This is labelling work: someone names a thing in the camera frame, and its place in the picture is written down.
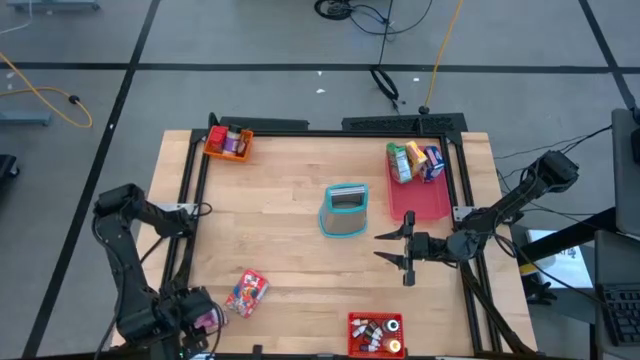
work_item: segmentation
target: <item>red basket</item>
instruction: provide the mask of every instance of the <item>red basket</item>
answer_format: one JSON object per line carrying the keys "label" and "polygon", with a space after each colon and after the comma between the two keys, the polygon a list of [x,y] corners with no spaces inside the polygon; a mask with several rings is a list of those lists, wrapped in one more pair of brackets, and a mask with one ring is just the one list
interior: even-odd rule
{"label": "red basket", "polygon": [[[357,326],[351,325],[351,322],[356,319],[368,319],[373,320],[378,324],[378,326],[382,326],[382,323],[385,320],[396,320],[400,323],[400,328],[398,331],[393,333],[384,332],[382,335],[382,339],[380,342],[382,343],[386,339],[396,339],[400,341],[400,345],[402,348],[397,353],[390,353],[384,349],[383,346],[380,346],[378,350],[369,352],[369,351],[360,351],[360,345],[368,344],[364,340],[364,336],[358,336],[354,338],[351,334],[356,330]],[[404,335],[403,335],[403,322],[402,322],[402,314],[398,313],[367,313],[367,312],[354,312],[349,313],[347,317],[347,354],[353,358],[360,359],[404,359]]]}

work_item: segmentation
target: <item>pink tray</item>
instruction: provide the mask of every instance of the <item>pink tray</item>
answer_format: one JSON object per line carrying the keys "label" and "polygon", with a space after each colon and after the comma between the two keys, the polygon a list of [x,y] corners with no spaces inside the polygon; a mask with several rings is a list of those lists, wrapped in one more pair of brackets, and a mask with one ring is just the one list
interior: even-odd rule
{"label": "pink tray", "polygon": [[416,213],[416,220],[439,220],[451,214],[449,189],[445,169],[430,183],[416,176],[408,183],[399,184],[391,176],[389,161],[384,158],[389,193],[389,211],[393,220],[402,221],[408,210]]}

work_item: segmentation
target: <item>wooden tabletop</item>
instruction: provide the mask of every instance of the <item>wooden tabletop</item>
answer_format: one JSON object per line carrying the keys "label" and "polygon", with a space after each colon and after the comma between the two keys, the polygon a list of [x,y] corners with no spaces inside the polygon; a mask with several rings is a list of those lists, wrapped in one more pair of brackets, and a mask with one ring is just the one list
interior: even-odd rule
{"label": "wooden tabletop", "polygon": [[[167,131],[158,156],[148,200],[175,203],[190,131]],[[399,227],[389,215],[384,175],[385,144],[409,139],[257,137],[245,164],[211,159],[204,201],[213,213],[200,219],[190,283],[205,286],[223,304],[245,269],[255,269],[271,283],[249,319],[229,313],[219,352],[250,353],[262,344],[265,353],[346,353],[346,318],[351,311],[399,312],[404,317],[406,346],[413,355],[472,355],[462,281],[457,270],[440,263],[417,263],[416,285],[402,286],[402,272],[373,255],[401,254],[404,241],[373,236]],[[430,139],[415,139],[419,145]],[[485,133],[464,133],[464,150],[476,206],[497,201],[500,188]],[[462,190],[450,147],[458,198]],[[196,157],[190,200],[193,201]],[[317,214],[324,189],[332,184],[369,185],[368,229],[355,238],[325,238]],[[416,224],[444,238],[452,221]],[[499,232],[508,235],[502,228]],[[138,251],[157,240],[143,225]],[[158,288],[168,241],[144,263],[150,286]],[[536,348],[518,266],[495,241],[485,249],[494,302],[525,344]],[[479,309],[485,349],[490,349],[484,311]],[[115,336],[114,345],[122,339]]]}

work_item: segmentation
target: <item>black metal frame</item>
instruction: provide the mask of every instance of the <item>black metal frame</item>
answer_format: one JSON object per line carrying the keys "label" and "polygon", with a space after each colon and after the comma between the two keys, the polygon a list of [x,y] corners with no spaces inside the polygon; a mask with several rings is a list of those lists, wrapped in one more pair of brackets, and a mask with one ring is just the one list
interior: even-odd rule
{"label": "black metal frame", "polygon": [[[187,151],[187,159],[185,163],[184,173],[182,176],[182,184],[180,185],[180,193],[178,197],[179,202],[186,202],[188,189],[190,180],[193,172],[193,163],[195,161],[195,154],[197,152],[199,142],[206,137],[208,130],[207,129],[194,129],[192,130],[192,134],[189,141],[189,149]],[[432,138],[438,139],[440,144],[440,149],[444,160],[447,164],[451,164],[451,156],[449,153],[449,137],[447,137],[448,133],[445,132],[422,132],[422,127],[418,127],[415,132],[378,132],[378,131],[348,131],[348,130],[254,130],[254,136],[272,136],[272,137],[364,137],[364,138],[387,138],[387,137],[400,137],[400,138]],[[462,146],[461,141],[456,141],[461,139],[459,134],[458,136],[451,136],[452,138],[457,138],[451,143],[454,145],[456,150],[456,157],[458,160],[458,167],[460,169],[460,181],[462,183],[462,189],[464,193],[464,203],[466,206],[473,206],[473,195],[471,191],[471,183],[469,180],[469,174],[467,169],[466,157],[464,154],[464,148]],[[208,169],[209,158],[207,156],[203,156],[201,164],[200,164],[200,173],[198,176],[198,183],[196,186],[196,195],[195,195],[195,203],[199,204],[203,201],[204,187],[206,184],[206,173]],[[449,188],[449,201],[451,206],[458,205],[458,197],[456,194],[456,186],[453,179],[453,173],[450,166],[445,167],[445,177],[447,181],[447,187]],[[455,228],[456,224],[453,216],[453,209],[451,211],[451,219],[453,222],[453,226]],[[162,276],[162,288],[166,286],[176,286],[176,285],[188,285],[189,273],[191,267],[191,258],[193,255],[193,246],[195,243],[195,235],[193,238],[186,239],[187,247],[191,250],[187,253],[185,249],[185,257],[183,258],[182,264],[180,266],[180,270],[174,280],[171,280],[173,270],[176,263],[178,242],[180,239],[171,239],[169,244],[169,250],[167,253],[167,260],[165,262],[164,272]],[[480,286],[483,288],[484,292],[487,294],[488,298],[493,301],[491,297],[491,285],[489,281],[489,275],[486,267],[486,260],[484,255],[480,253],[476,258],[476,270],[478,274],[478,280],[480,282]],[[487,354],[493,354],[493,358],[502,354],[502,344],[501,338],[498,333],[497,327],[491,319],[487,317],[487,325],[489,330],[489,338],[491,341],[492,352],[487,352],[483,350],[482,347],[482,339],[480,334],[480,326],[478,323],[478,315],[476,311],[475,305],[475,297],[469,288],[463,281],[463,292],[465,297],[465,305],[467,309],[468,321],[469,321],[469,331],[471,335],[471,342],[473,347],[474,356],[487,356]],[[432,357],[413,357],[408,356],[408,358],[425,358],[430,359]]]}

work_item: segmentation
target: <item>gray floor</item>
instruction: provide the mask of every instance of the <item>gray floor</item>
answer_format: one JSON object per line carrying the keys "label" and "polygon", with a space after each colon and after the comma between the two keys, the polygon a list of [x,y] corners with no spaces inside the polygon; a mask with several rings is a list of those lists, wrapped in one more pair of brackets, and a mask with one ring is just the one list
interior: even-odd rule
{"label": "gray floor", "polygon": [[[0,28],[28,17],[4,7]],[[14,61],[128,62],[150,0],[104,0],[102,10],[37,13],[23,30],[0,35],[0,51]],[[386,1],[367,4],[385,9]],[[590,1],[621,66],[640,66],[640,23],[634,0]],[[158,63],[372,63],[380,39],[349,21],[329,22],[312,0],[163,0],[142,54]],[[411,24],[425,1],[397,1],[396,27]],[[434,0],[423,24],[388,43],[384,61],[432,64],[454,1]],[[577,1],[477,0],[462,12],[444,64],[605,66]],[[0,91],[23,87],[0,71]],[[92,129],[56,118],[49,127],[0,128],[0,153],[19,157],[22,174],[0,201],[0,319],[11,331],[0,336],[0,358],[20,356],[69,229],[96,149],[118,93],[122,71],[29,70],[36,85],[79,95],[93,113]],[[392,73],[415,113],[430,73]],[[640,96],[640,75],[625,76]],[[83,114],[56,94],[48,96],[78,121]],[[486,131],[495,155],[554,143],[604,127],[624,103],[610,75],[441,73],[434,112],[465,113],[472,131]],[[44,109],[30,95],[0,97],[0,109]],[[206,124],[207,114],[307,119],[315,129],[338,129],[343,117],[393,111],[364,72],[177,72],[138,71],[133,79],[96,194],[126,182],[148,188],[166,129]],[[613,204],[611,139],[605,133],[577,147],[571,158],[581,178],[564,194],[540,204],[558,211],[598,212]],[[499,160],[503,173],[527,165],[536,154]],[[104,252],[85,220],[40,354],[93,351],[109,321],[115,289]],[[571,223],[531,212],[523,225],[558,229]],[[584,324],[532,311],[542,350],[585,357]],[[565,335],[571,341],[560,342]]]}

